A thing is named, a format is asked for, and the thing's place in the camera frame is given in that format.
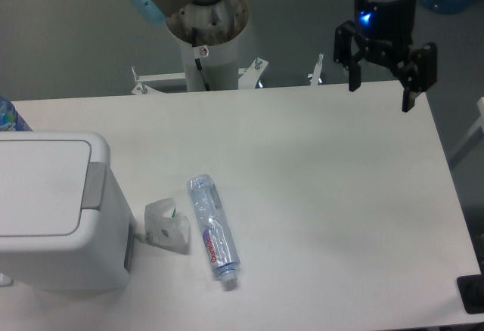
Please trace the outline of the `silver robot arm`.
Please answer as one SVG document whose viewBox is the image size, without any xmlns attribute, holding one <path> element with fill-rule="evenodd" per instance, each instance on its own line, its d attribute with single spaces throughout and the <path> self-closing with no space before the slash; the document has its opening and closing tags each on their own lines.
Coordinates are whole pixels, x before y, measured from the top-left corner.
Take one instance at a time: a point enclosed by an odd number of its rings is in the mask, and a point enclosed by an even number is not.
<svg viewBox="0 0 484 331">
<path fill-rule="evenodd" d="M 349 76 L 349 90 L 361 86 L 362 60 L 387 68 L 403 87 L 402 112 L 437 82 L 438 47 L 415 45 L 417 0 L 353 0 L 354 19 L 335 29 L 334 62 Z"/>
</svg>

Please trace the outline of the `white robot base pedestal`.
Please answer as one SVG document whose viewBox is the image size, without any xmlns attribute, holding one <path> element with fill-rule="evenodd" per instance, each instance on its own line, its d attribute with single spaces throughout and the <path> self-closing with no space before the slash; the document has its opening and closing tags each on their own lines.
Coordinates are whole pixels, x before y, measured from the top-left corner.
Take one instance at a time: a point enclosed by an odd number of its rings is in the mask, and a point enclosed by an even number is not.
<svg viewBox="0 0 484 331">
<path fill-rule="evenodd" d="M 245 0 L 221 0 L 210 6 L 187 5 L 166 21 L 177 40 L 186 76 L 203 66 L 216 91 L 237 89 L 238 42 L 247 27 Z"/>
</svg>

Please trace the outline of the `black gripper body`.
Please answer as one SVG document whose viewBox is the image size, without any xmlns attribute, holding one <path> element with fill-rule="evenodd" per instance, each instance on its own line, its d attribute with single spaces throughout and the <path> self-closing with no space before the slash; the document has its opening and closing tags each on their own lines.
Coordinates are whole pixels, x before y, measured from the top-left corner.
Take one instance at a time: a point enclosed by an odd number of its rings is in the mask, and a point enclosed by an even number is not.
<svg viewBox="0 0 484 331">
<path fill-rule="evenodd" d="M 392 71 L 412 45 L 416 0 L 354 0 L 355 43 L 361 58 Z"/>
</svg>

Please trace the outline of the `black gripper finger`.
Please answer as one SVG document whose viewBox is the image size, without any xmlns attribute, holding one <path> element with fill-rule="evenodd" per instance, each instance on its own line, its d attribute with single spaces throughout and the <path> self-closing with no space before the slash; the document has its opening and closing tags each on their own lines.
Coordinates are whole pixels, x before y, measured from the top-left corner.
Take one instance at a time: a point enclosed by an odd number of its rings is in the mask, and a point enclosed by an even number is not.
<svg viewBox="0 0 484 331">
<path fill-rule="evenodd" d="M 361 86 L 361 58 L 352 53 L 352 38 L 355 26 L 352 21 L 346 21 L 335 29 L 334 62 L 339 63 L 348 73 L 349 90 L 356 91 Z"/>
<path fill-rule="evenodd" d="M 428 42 L 410 47 L 408 59 L 399 70 L 398 79 L 403 87 L 402 112 L 409 112 L 419 95 L 437 82 L 438 47 Z"/>
</svg>

